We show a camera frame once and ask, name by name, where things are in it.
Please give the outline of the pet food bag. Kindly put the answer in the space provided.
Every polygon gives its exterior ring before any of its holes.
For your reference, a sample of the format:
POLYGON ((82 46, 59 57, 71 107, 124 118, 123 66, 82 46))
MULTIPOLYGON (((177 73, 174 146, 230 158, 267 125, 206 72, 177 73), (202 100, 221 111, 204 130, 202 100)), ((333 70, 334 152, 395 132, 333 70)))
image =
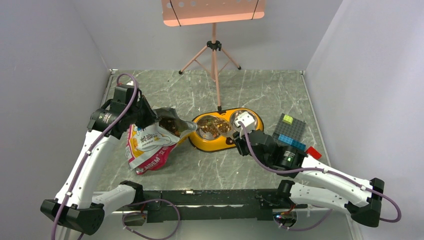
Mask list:
POLYGON ((195 122, 181 119, 174 108, 154 111, 160 121, 144 129, 133 124, 127 131, 125 155, 129 169, 137 175, 163 167, 171 151, 198 128, 195 122))

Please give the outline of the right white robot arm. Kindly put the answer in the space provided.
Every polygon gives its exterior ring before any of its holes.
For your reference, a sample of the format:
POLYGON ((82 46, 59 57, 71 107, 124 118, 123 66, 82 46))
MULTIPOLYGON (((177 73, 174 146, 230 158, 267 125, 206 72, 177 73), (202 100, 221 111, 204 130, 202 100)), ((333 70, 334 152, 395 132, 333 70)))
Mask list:
POLYGON ((371 228, 383 221, 383 180, 361 179, 336 170, 301 149, 277 144, 260 130, 236 131, 232 136, 240 155, 249 155, 263 169, 285 177, 275 195, 280 207, 324 207, 371 228))

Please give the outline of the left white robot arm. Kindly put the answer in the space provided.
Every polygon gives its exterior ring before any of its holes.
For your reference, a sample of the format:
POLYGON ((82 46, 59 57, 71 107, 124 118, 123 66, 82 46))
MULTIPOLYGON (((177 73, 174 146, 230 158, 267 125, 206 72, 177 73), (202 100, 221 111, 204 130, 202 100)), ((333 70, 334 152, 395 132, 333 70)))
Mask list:
POLYGON ((118 85, 112 99, 93 112, 78 159, 65 184, 40 211, 54 222, 85 235, 93 235, 104 218, 127 206, 139 209, 145 200, 143 186, 129 180, 101 195, 94 195, 108 156, 131 125, 146 128, 157 115, 136 86, 118 85))

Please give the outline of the yellow double pet bowl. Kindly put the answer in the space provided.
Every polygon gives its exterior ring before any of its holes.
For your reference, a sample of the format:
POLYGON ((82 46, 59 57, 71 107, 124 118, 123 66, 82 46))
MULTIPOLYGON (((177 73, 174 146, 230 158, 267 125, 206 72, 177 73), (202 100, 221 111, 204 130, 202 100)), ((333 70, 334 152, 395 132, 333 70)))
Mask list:
POLYGON ((264 129, 261 117, 248 108, 237 107, 202 113, 192 120, 197 124, 197 130, 189 135, 191 145, 206 153, 235 148, 231 133, 235 129, 236 118, 244 112, 253 117, 256 130, 264 129))

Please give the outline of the green building brick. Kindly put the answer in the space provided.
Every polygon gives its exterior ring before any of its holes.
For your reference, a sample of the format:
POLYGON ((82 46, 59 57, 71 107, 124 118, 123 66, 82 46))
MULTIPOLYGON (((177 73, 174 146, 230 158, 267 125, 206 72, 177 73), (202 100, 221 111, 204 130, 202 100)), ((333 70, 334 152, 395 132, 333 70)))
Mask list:
POLYGON ((294 121, 294 118, 292 116, 290 116, 290 115, 287 115, 287 114, 285 114, 283 116, 283 118, 282 118, 282 122, 283 123, 286 123, 288 125, 292 125, 293 124, 293 121, 294 121))

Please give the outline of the blue building brick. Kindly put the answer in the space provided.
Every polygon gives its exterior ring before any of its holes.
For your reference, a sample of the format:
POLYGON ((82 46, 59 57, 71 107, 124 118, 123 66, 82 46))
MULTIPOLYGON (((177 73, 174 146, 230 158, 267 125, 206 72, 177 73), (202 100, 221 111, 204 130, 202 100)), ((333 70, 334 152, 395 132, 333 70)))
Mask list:
POLYGON ((298 148, 302 151, 306 150, 306 145, 301 143, 300 141, 294 140, 291 137, 288 137, 286 135, 280 134, 278 136, 278 140, 284 144, 290 145, 292 147, 298 148))

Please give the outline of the grey building baseplate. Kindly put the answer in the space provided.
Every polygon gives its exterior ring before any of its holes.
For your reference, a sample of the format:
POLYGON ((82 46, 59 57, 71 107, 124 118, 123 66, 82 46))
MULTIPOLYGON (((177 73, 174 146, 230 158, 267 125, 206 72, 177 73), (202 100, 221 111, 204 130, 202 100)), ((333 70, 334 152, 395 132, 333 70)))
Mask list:
POLYGON ((291 125, 286 124, 282 122, 284 115, 286 114, 282 113, 281 116, 279 117, 279 120, 274 129, 274 132, 272 133, 273 139, 275 140, 277 144, 281 146, 290 146, 290 145, 280 142, 278 140, 278 137, 280 134, 288 136, 290 138, 293 138, 294 140, 301 142, 304 131, 305 131, 306 123, 304 121, 298 120, 293 117, 293 123, 291 125))

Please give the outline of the red grey toy tool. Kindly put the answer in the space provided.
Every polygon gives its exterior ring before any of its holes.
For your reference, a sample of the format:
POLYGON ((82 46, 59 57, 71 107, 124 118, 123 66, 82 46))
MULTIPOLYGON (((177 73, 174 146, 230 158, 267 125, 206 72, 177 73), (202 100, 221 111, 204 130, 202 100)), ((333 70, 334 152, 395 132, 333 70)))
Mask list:
POLYGON ((322 154, 318 152, 313 146, 310 146, 305 152, 316 160, 319 160, 322 157, 322 154))

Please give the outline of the pink music stand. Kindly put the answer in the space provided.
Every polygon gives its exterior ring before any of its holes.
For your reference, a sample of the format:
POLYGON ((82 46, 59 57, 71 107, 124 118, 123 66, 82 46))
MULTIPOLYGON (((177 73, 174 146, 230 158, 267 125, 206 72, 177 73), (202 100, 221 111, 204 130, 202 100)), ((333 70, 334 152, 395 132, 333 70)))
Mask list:
POLYGON ((206 42, 202 49, 196 53, 188 63, 179 70, 182 75, 185 70, 197 63, 210 74, 215 82, 217 110, 222 111, 220 94, 219 74, 222 71, 218 67, 217 53, 223 52, 228 58, 228 63, 233 63, 238 70, 241 65, 222 47, 217 40, 217 24, 225 22, 258 20, 265 16, 266 0, 162 0, 162 19, 168 27, 185 27, 193 25, 211 24, 211 39, 206 42), (211 51, 210 69, 202 65, 198 58, 207 49, 211 51))

